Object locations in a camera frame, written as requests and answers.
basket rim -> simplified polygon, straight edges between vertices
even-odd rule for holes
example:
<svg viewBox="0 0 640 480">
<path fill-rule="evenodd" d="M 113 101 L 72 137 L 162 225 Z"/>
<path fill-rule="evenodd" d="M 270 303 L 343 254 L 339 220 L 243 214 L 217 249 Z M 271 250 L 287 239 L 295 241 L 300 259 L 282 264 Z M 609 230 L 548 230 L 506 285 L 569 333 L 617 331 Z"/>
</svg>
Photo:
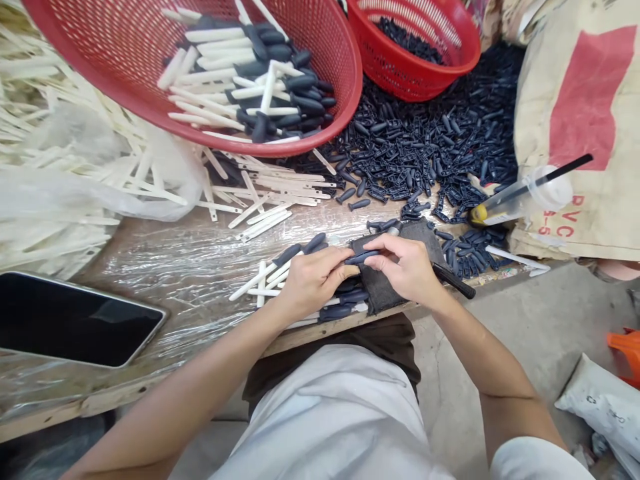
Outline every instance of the basket rim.
<svg viewBox="0 0 640 480">
<path fill-rule="evenodd" d="M 346 33 L 348 51 L 351 62 L 355 64 L 355 88 L 352 96 L 345 102 L 340 114 L 333 120 L 332 124 L 311 137 L 300 139 L 291 143 L 268 145 L 265 143 L 244 143 L 232 140 L 218 139 L 212 135 L 207 135 L 189 125 L 170 119 L 168 116 L 157 113 L 154 110 L 145 108 L 140 104 L 139 98 L 133 93 L 114 87 L 108 76 L 104 76 L 94 68 L 91 62 L 78 52 L 75 43 L 59 28 L 59 23 L 55 19 L 55 13 L 49 0 L 23 0 L 23 4 L 36 24 L 40 32 L 54 46 L 58 54 L 82 75 L 90 84 L 100 90 L 106 96 L 114 100 L 122 108 L 132 112 L 141 119 L 148 121 L 162 130 L 174 135 L 178 135 L 188 141 L 204 145 L 218 150 L 240 153 L 244 155 L 254 155 L 256 157 L 279 158 L 300 155 L 310 152 L 316 147 L 327 143 L 336 137 L 355 114 L 362 95 L 362 58 L 360 49 L 355 39 L 355 34 L 350 28 L 343 10 L 337 2 L 322 2 L 325 8 L 333 11 L 334 17 L 340 17 L 342 30 Z"/>
<path fill-rule="evenodd" d="M 356 17 L 358 17 L 358 20 L 360 20 L 360 22 L 363 24 L 364 28 L 366 28 L 366 30 L 368 30 L 368 32 L 377 37 L 378 39 L 382 40 L 382 42 L 384 44 L 386 44 L 387 47 L 392 48 L 393 50 L 395 50 L 395 52 L 403 57 L 405 60 L 407 61 L 411 61 L 413 63 L 417 63 L 418 65 L 421 65 L 423 67 L 428 67 L 431 71 L 437 72 L 437 73 L 443 73 L 443 74 L 454 74 L 454 75 L 465 75 L 468 72 L 470 72 L 471 70 L 473 70 L 473 68 L 477 65 L 478 61 L 480 60 L 480 36 L 477 36 L 477 41 L 475 41 L 473 43 L 473 48 L 474 48 L 474 52 L 473 52 L 473 58 L 471 60 L 469 60 L 468 62 L 466 62 L 464 65 L 460 65 L 458 67 L 450 67 L 447 65 L 438 65 L 436 63 L 432 63 L 430 61 L 426 61 L 423 60 L 422 58 L 404 50 L 404 48 L 402 48 L 400 45 L 398 45 L 396 42 L 394 42 L 393 40 L 391 40 L 390 38 L 388 38 L 388 36 L 386 36 L 384 33 L 382 33 L 380 31 L 380 29 L 378 29 L 378 27 L 375 26 L 375 24 L 369 20 L 368 16 L 365 14 L 365 12 L 360 9 L 360 7 L 358 6 L 358 0 L 347 0 L 347 4 L 349 7 L 349 15 L 355 14 Z M 461 18 L 463 19 L 463 22 L 465 22 L 467 25 L 462 25 L 462 28 L 465 27 L 470 27 L 472 28 L 474 31 L 477 30 L 475 24 L 473 23 L 473 19 L 471 18 L 471 14 L 462 6 L 461 3 L 457 2 L 457 5 L 455 6 L 456 10 L 458 10 L 458 12 L 460 12 L 462 14 Z"/>
</svg>

workbench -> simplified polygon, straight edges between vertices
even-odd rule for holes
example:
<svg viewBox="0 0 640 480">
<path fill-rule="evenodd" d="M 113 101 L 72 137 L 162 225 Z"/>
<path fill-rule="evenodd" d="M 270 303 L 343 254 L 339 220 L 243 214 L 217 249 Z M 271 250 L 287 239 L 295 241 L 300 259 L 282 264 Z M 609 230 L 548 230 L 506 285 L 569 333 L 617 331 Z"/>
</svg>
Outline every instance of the workbench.
<svg viewBox="0 0 640 480">
<path fill-rule="evenodd" d="M 19 354 L 0 354 L 0 442 L 76 417 L 86 417 L 137 400 L 178 366 L 208 347 L 248 316 L 255 304 L 248 295 L 228 296 L 256 274 L 262 259 L 293 243 L 305 243 L 324 231 L 331 245 L 368 234 L 367 220 L 399 216 L 404 202 L 373 203 L 349 212 L 333 200 L 317 207 L 295 206 L 293 216 L 243 244 L 233 236 L 245 228 L 227 228 L 232 215 L 196 208 L 175 223 L 124 219 L 112 240 L 74 282 L 162 306 L 170 318 L 127 367 L 106 369 Z M 437 227 L 460 235 L 466 225 Z M 468 281 L 478 287 L 512 277 L 527 268 L 513 263 Z M 406 303 L 370 317 L 356 313 L 341 320 L 284 332 L 265 356 L 414 308 Z"/>
</svg>

smartphone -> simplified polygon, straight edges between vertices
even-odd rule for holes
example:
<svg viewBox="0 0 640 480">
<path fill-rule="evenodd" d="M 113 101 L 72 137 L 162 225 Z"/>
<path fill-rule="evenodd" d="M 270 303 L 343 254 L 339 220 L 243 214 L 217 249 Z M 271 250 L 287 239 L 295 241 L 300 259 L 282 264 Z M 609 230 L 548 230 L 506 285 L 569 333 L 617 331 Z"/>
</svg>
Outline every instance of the smartphone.
<svg viewBox="0 0 640 480">
<path fill-rule="evenodd" d="M 167 317 L 164 309 L 80 285 L 0 274 L 1 350 L 119 368 Z"/>
</svg>

hand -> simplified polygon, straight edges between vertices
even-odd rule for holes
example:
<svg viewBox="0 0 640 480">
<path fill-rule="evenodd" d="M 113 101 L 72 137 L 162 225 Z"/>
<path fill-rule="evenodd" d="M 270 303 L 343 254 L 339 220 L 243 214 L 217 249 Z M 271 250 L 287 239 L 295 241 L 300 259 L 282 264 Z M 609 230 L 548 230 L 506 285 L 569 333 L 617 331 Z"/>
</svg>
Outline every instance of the hand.
<svg viewBox="0 0 640 480">
<path fill-rule="evenodd" d="M 393 237 L 383 233 L 364 246 L 365 250 L 386 250 L 399 261 L 387 255 L 375 255 L 365 260 L 365 265 L 386 275 L 393 289 L 402 298 L 433 308 L 446 298 L 442 284 L 436 278 L 425 244 L 420 241 Z"/>
<path fill-rule="evenodd" d="M 297 255 L 291 262 L 287 282 L 277 303 L 287 326 L 316 312 L 328 302 L 344 280 L 360 273 L 356 265 L 342 262 L 353 255 L 347 248 L 327 247 L 310 255 Z"/>
</svg>

red plastic basket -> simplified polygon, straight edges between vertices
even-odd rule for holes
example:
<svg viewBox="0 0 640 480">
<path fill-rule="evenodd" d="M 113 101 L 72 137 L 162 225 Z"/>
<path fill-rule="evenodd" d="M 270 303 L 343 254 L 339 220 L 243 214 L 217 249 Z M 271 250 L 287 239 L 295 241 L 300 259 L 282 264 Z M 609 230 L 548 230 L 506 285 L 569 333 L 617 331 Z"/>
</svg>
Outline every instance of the red plastic basket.
<svg viewBox="0 0 640 480">
<path fill-rule="evenodd" d="M 459 0 L 347 0 L 347 4 L 365 73 L 402 100 L 430 100 L 478 63 L 478 30 Z M 387 38 L 374 24 L 380 17 L 393 19 L 428 41 L 447 66 L 422 60 Z"/>
<path fill-rule="evenodd" d="M 353 116 L 362 92 L 362 64 L 355 37 L 335 0 L 263 0 L 298 48 L 309 49 L 311 65 L 335 87 L 334 122 L 292 143 L 261 145 L 218 139 L 168 118 L 177 111 L 156 87 L 162 60 L 176 51 L 185 27 L 161 8 L 185 7 L 222 19 L 237 19 L 233 0 L 23 0 L 34 22 L 84 78 L 136 115 L 193 142 L 259 157 L 298 155 L 326 143 Z M 263 21 L 251 0 L 249 16 Z"/>
</svg>

